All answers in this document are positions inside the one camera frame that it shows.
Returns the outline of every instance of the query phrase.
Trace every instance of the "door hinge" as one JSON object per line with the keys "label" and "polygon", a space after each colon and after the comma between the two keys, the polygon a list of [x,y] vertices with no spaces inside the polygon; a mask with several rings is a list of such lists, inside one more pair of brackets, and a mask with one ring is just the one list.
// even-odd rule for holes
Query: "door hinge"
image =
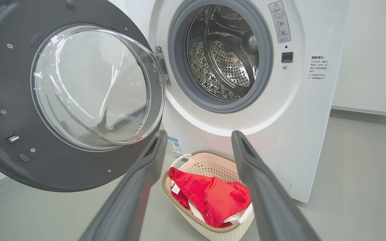
{"label": "door hinge", "polygon": [[163,82],[166,85],[171,86],[172,84],[171,84],[171,80],[169,79],[168,69],[166,68],[164,51],[162,49],[162,46],[157,46],[156,47],[156,55],[155,55],[155,57],[156,57],[156,60],[157,60],[157,64],[159,65],[160,71],[162,72]]}

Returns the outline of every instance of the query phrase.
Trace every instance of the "washing machine door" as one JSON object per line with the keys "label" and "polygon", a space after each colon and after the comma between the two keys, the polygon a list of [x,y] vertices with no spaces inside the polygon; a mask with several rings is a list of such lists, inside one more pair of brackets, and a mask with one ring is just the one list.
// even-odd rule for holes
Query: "washing machine door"
{"label": "washing machine door", "polygon": [[120,177],[159,126],[162,80],[107,0],[0,0],[0,171],[50,191]]}

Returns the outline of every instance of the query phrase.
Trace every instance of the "warning sticker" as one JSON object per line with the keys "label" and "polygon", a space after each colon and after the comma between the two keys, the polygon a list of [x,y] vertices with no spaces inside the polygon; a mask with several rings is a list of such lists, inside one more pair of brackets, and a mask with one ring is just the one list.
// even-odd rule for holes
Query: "warning sticker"
{"label": "warning sticker", "polygon": [[312,56],[308,79],[326,79],[328,60],[324,56]]}
{"label": "warning sticker", "polygon": [[290,28],[288,27],[287,15],[285,15],[285,9],[282,5],[282,1],[269,4],[269,9],[274,19],[278,35],[278,43],[290,41]]}
{"label": "warning sticker", "polygon": [[178,156],[182,156],[183,153],[181,152],[180,143],[178,143],[178,140],[169,136],[168,139],[171,144],[172,152]]}

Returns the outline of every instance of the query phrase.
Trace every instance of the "gray floor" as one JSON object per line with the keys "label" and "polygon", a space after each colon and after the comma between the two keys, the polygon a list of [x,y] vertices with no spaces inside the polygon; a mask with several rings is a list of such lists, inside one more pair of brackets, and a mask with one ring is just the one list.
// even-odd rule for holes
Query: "gray floor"
{"label": "gray floor", "polygon": [[[175,158],[167,153],[164,170]],[[0,185],[0,241],[77,240],[119,181],[76,193],[6,181]],[[322,240],[386,240],[386,117],[334,111],[311,199],[296,204]],[[207,239],[182,218],[157,183],[141,240]],[[242,240],[259,240],[255,222]]]}

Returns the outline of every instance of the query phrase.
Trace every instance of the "red clothing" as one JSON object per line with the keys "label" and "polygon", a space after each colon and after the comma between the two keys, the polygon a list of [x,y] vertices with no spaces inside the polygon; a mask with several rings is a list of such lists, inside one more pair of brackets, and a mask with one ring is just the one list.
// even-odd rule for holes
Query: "red clothing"
{"label": "red clothing", "polygon": [[240,212],[251,204],[248,188],[237,182],[224,182],[218,177],[190,174],[171,167],[169,177],[180,188],[173,197],[189,209],[192,201],[206,223],[213,227],[227,227],[226,218]]}

